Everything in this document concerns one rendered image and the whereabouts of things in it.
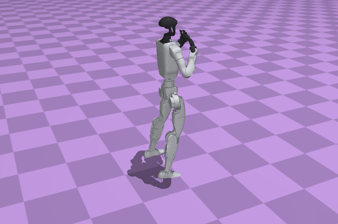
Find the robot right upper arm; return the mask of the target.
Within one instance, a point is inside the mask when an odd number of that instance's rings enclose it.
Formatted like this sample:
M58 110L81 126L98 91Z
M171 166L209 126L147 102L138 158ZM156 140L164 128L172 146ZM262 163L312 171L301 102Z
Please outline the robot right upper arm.
M184 78L189 78L191 75L188 76L185 73L186 66L185 66L185 60L183 58L181 48L179 46L176 46L176 45L171 45L171 46L169 46L169 50L170 50L170 55L171 55L171 57L174 58L182 76Z

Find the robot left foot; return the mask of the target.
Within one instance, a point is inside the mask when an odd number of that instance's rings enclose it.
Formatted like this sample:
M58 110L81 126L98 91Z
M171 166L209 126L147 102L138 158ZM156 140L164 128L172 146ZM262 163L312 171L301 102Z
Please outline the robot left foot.
M151 157L151 156L163 154L165 152L164 149L156 149L155 148L153 150L154 150L153 152L150 152L150 150L146 150L145 153L144 153L144 157L148 158L148 157Z

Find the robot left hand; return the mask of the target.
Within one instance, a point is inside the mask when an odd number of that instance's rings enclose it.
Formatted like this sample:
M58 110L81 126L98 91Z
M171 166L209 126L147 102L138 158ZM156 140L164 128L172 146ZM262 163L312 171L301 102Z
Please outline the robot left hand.
M183 31L183 33L182 33L182 31ZM184 39L185 37L183 37L183 34L187 34L187 32L185 30L180 30L180 34L181 34L181 36L180 36L180 39L178 39L178 42L179 42L180 48L181 48L184 45L184 43L187 42L187 41L185 41L187 39Z

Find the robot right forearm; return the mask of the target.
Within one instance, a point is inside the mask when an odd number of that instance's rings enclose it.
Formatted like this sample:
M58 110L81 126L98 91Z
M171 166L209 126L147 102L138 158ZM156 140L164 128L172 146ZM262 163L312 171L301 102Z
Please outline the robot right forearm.
M185 73L188 76L192 75L192 73L195 70L195 62L196 62L196 56L197 56L197 54L198 54L198 51L197 51L196 48L195 48L195 52L194 53L192 53L191 50L190 50L188 62L186 64L186 69L185 69Z

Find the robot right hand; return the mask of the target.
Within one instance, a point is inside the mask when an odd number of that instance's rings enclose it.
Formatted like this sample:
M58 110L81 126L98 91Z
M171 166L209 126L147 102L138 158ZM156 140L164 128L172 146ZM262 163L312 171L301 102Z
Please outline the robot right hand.
M191 50L192 53L194 53L194 52L195 52L196 46L194 45L194 42L192 41L192 39L189 37L188 34L183 34L183 37L185 37L184 39L187 39L187 40L185 40L185 41L189 41L190 46L191 46L191 47L190 47L190 50Z

